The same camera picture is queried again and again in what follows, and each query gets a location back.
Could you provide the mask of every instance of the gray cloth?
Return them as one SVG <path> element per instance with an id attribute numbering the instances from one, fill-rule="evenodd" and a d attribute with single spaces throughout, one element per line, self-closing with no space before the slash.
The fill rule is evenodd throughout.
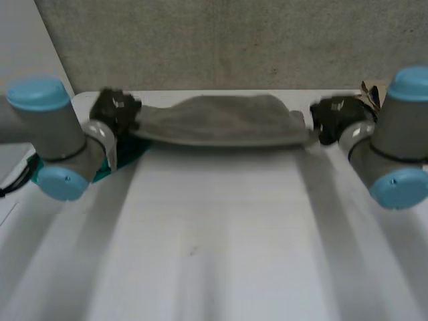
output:
<path id="1" fill-rule="evenodd" d="M 191 146 L 289 146 L 314 141 L 303 114 L 274 96 L 199 96 L 171 108 L 143 106 L 138 136 Z"/>

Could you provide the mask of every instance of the light blue joint cap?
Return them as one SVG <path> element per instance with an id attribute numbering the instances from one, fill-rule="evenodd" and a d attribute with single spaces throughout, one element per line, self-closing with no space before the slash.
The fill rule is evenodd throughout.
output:
<path id="1" fill-rule="evenodd" d="M 374 182 L 370 195 L 386 209 L 408 209 L 428 196 L 428 173 L 416 168 L 391 172 Z"/>
<path id="2" fill-rule="evenodd" d="M 37 185 L 54 199 L 74 201 L 82 196 L 89 182 L 70 169 L 46 166 L 38 173 Z"/>
<path id="3" fill-rule="evenodd" d="M 28 112 L 50 112 L 67 106 L 70 97 L 55 76 L 27 78 L 14 83 L 6 93 L 12 107 Z"/>
<path id="4" fill-rule="evenodd" d="M 397 72 L 387 95 L 406 102 L 428 102 L 428 66 L 414 66 Z"/>

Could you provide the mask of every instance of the white surface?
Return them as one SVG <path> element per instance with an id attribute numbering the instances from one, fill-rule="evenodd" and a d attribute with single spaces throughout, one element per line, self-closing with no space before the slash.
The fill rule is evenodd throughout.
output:
<path id="1" fill-rule="evenodd" d="M 0 48 L 0 94 L 19 78 L 54 74 L 74 96 L 33 0 L 0 1 Z"/>
<path id="2" fill-rule="evenodd" d="M 270 92 L 307 120 L 332 93 Z M 216 93 L 232 94 L 137 94 L 162 107 Z M 80 119 L 95 96 L 75 97 Z M 75 203 L 34 185 L 12 201 L 2 321 L 428 319 L 427 204 L 383 211 L 336 147 L 154 145 Z"/>

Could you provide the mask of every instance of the white table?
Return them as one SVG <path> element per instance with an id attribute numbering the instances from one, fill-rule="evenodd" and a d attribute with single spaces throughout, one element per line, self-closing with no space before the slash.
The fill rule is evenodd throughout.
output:
<path id="1" fill-rule="evenodd" d="M 258 92 L 310 120 L 334 91 Z M 80 120 L 95 97 L 74 98 Z M 426 320 L 427 208 L 381 209 L 336 146 L 155 144 L 75 203 L 35 185 L 0 201 L 0 320 Z"/>

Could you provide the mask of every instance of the concrete wall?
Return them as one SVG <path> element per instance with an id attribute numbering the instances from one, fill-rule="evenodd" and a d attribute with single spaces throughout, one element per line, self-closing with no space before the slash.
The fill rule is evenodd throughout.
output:
<path id="1" fill-rule="evenodd" d="M 427 0 L 36 0 L 77 92 L 343 88 L 428 62 Z"/>

